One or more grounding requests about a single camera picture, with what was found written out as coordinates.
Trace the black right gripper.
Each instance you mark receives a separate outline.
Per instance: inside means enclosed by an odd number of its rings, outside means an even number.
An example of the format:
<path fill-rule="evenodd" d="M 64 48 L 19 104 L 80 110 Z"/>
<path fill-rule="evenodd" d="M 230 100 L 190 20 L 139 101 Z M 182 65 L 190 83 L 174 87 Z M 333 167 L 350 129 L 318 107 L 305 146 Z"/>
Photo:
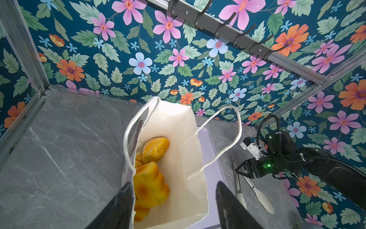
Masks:
<path fill-rule="evenodd" d="M 238 175 L 254 179 L 261 178 L 275 172 L 272 157 L 262 157 L 259 160 L 255 158 L 245 160 L 241 164 L 235 166 L 235 172 Z"/>

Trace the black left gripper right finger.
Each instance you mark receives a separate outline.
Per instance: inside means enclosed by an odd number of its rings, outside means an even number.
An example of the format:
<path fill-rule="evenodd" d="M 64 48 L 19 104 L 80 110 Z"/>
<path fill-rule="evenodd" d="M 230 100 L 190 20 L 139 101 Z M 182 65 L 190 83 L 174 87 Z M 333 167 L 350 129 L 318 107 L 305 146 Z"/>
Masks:
<path fill-rule="evenodd" d="M 263 228 L 222 181 L 217 183 L 215 194 L 221 229 Z"/>

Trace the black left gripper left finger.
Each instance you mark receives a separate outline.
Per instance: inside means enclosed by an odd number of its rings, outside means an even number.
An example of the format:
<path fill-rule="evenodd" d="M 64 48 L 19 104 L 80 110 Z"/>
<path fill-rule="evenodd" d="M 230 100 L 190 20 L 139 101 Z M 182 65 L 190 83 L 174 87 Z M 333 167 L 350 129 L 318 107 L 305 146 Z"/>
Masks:
<path fill-rule="evenodd" d="M 132 228 L 133 186 L 127 182 L 86 229 Z"/>

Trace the long segmented yellow bread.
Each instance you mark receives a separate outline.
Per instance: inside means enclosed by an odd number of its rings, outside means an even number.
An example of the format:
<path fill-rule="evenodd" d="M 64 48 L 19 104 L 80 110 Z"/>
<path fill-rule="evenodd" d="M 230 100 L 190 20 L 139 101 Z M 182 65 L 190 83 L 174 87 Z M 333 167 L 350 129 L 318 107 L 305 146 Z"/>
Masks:
<path fill-rule="evenodd" d="M 141 222 L 149 214 L 150 208 L 144 208 L 140 200 L 136 199 L 134 212 L 134 222 Z"/>

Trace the yellow loaf bread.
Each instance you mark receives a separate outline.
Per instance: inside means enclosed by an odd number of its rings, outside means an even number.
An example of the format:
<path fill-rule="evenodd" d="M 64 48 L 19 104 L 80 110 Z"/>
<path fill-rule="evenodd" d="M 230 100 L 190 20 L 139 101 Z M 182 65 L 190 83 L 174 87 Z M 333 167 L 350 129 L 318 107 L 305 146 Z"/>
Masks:
<path fill-rule="evenodd" d="M 133 177 L 134 192 L 143 208 L 163 205 L 170 188 L 155 162 L 139 167 Z"/>

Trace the round striped yellow bread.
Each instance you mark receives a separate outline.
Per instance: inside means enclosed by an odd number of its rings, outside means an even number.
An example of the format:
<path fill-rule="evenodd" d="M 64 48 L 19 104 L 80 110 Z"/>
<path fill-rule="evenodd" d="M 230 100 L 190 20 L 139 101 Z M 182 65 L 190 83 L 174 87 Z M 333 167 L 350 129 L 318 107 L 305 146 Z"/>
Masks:
<path fill-rule="evenodd" d="M 135 155 L 135 164 L 134 167 L 138 169 L 139 167 L 142 167 L 144 165 L 143 159 L 142 159 L 142 153 L 138 152 Z"/>

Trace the printed white paper bag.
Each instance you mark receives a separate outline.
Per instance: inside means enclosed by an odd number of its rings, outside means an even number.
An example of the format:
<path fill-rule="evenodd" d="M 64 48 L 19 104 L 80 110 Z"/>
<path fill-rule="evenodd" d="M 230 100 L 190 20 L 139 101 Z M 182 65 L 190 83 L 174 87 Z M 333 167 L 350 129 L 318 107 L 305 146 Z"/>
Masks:
<path fill-rule="evenodd" d="M 125 164 L 122 184 L 133 186 L 133 213 L 131 229 L 190 229 L 209 214 L 208 186 L 204 169 L 221 156 L 203 162 L 203 152 L 193 110 L 189 106 L 169 103 L 155 96 L 137 112 L 128 124 L 123 138 Z M 138 199 L 134 192 L 136 174 L 135 155 L 152 138 L 166 137 L 170 146 L 156 163 L 170 188 L 163 205 L 150 208 L 141 221 L 134 222 L 134 206 Z"/>

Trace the oval brown bread roll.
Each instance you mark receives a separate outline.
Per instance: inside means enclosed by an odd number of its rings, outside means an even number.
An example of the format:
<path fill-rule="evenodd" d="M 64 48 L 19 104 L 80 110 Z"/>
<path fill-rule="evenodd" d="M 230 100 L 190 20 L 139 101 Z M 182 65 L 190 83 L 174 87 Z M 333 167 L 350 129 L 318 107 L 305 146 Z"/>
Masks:
<path fill-rule="evenodd" d="M 143 148 L 143 163 L 157 163 L 165 155 L 169 146 L 170 142 L 166 137 L 157 137 L 150 139 Z"/>

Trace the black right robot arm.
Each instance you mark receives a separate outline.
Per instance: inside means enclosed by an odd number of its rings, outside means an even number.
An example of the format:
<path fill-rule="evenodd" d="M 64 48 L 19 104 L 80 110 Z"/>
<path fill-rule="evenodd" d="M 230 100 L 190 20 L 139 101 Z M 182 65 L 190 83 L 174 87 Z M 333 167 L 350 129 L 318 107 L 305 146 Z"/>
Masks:
<path fill-rule="evenodd" d="M 332 186 L 362 210 L 366 209 L 366 175 L 320 148 L 298 148 L 288 132 L 267 134 L 268 156 L 248 159 L 236 169 L 246 178 L 279 177 L 290 171 L 299 176 L 304 169 Z"/>

